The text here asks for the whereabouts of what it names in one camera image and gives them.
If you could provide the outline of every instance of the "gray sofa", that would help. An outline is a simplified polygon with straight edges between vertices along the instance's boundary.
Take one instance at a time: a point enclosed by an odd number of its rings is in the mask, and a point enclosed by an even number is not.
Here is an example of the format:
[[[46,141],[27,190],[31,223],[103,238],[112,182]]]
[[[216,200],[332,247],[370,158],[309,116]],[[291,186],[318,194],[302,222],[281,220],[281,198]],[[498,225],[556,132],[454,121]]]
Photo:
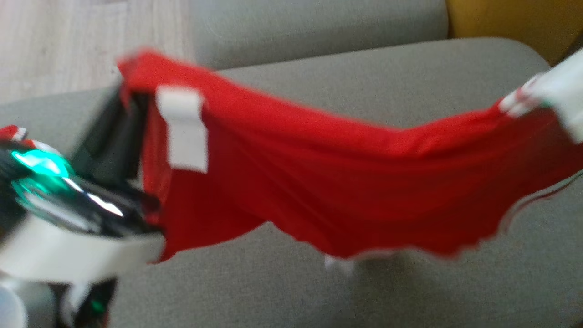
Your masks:
[[[199,64],[376,123],[410,127],[489,106],[548,69],[515,41],[446,40],[443,0],[192,7]],[[7,104],[0,125],[70,151],[107,92]],[[582,198],[577,181],[457,259],[407,251],[361,263],[352,277],[266,224],[122,277],[111,327],[568,327],[583,318]]]

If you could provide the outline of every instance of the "red cloth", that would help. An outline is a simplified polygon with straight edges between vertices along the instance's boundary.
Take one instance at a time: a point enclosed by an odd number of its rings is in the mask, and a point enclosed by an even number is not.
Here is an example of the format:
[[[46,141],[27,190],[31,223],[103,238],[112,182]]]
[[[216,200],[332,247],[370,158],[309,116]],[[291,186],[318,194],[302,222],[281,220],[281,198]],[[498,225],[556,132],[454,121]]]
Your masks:
[[[17,141],[22,145],[31,148],[37,148],[43,151],[57,153],[60,155],[60,153],[56,149],[43,142],[26,139],[27,135],[28,132],[26,131],[26,129],[19,127],[17,125],[7,125],[5,127],[0,128],[0,140]]]
[[[144,184],[164,204],[166,259],[265,221],[336,257],[402,247],[451,255],[493,236],[521,197],[583,169],[582,146],[551,110],[514,119],[494,104],[400,130],[281,100],[147,51],[121,61],[120,71],[126,90],[186,86],[206,100],[207,174],[172,170],[166,124],[150,111]]]

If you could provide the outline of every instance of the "gray upholstery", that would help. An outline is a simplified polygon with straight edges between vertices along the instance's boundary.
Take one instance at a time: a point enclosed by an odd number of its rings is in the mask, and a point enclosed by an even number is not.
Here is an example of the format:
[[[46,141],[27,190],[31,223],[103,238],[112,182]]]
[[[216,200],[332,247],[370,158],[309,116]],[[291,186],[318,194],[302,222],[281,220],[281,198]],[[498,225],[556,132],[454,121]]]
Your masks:
[[[489,106],[547,68],[522,44],[470,39],[223,74],[337,113],[406,127]],[[22,123],[67,148],[102,93],[9,104],[0,107],[0,125]],[[508,235],[457,259],[408,251],[363,263],[352,278],[326,272],[316,250],[264,225],[123,277],[111,327],[567,327],[583,317],[582,198],[583,181],[577,181],[523,210]]]
[[[445,39],[444,0],[194,0],[197,63],[214,69]]]

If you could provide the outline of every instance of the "metal part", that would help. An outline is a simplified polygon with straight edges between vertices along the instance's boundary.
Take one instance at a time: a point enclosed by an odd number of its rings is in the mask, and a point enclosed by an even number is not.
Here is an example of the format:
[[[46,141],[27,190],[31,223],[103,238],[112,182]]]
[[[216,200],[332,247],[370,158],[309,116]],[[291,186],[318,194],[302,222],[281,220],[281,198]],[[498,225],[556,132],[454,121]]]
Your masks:
[[[57,300],[47,284],[29,282],[0,272],[2,328],[54,328]]]
[[[21,205],[43,219],[72,231],[91,233],[101,231],[98,222],[88,220],[56,202],[43,198],[38,193],[24,195]]]

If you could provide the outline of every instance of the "wooden floor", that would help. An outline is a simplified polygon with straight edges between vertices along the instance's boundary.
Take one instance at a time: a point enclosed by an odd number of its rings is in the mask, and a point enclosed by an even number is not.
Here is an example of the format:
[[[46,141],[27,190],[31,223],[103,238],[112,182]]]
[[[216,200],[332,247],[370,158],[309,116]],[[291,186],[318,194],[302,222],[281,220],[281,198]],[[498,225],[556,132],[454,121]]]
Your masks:
[[[0,0],[0,103],[114,83],[141,46],[192,60],[188,0]]]

